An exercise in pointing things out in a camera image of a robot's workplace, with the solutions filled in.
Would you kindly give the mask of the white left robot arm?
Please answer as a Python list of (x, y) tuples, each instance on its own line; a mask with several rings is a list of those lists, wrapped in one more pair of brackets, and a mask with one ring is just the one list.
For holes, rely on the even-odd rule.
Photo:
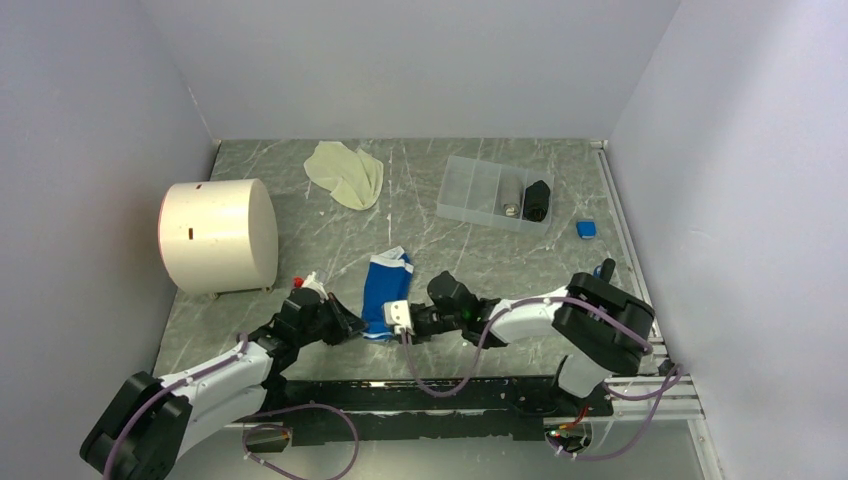
[(194, 367), (130, 376), (83, 440), (79, 456), (105, 479), (164, 479), (177, 460), (225, 425), (286, 405), (283, 371), (312, 343), (334, 346), (367, 322), (332, 293), (295, 288), (271, 319)]

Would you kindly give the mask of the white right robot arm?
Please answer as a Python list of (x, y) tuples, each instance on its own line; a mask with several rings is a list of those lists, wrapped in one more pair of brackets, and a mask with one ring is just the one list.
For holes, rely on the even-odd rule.
[(549, 389), (552, 407), (564, 415), (576, 413), (611, 376), (637, 374), (653, 351), (653, 307), (590, 273), (576, 273), (566, 286), (537, 296), (484, 299), (443, 271), (427, 294), (428, 305), (398, 300), (383, 307), (387, 328), (404, 344), (453, 331), (478, 350), (531, 337), (566, 339), (574, 350)]

